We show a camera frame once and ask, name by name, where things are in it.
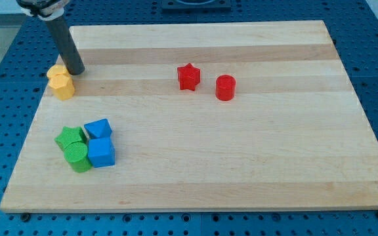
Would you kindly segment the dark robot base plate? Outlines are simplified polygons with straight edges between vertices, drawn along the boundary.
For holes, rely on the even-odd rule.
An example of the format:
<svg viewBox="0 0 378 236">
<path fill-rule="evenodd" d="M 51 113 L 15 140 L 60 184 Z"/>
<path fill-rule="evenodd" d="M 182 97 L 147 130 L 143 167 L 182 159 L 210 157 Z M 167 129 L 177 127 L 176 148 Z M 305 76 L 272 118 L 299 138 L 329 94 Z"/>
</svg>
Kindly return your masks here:
<svg viewBox="0 0 378 236">
<path fill-rule="evenodd" d="M 228 10 L 232 0 L 161 0 L 163 10 Z"/>
</svg>

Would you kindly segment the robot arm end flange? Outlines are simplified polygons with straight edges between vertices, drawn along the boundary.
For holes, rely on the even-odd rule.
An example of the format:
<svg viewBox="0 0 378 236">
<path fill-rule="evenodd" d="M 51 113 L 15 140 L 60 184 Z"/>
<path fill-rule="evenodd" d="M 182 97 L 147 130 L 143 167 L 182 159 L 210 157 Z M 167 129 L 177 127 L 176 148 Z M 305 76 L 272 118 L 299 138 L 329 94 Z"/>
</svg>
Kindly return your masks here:
<svg viewBox="0 0 378 236">
<path fill-rule="evenodd" d="M 51 21 L 64 14 L 64 7 L 70 0 L 16 0 L 21 11 L 43 21 Z"/>
</svg>

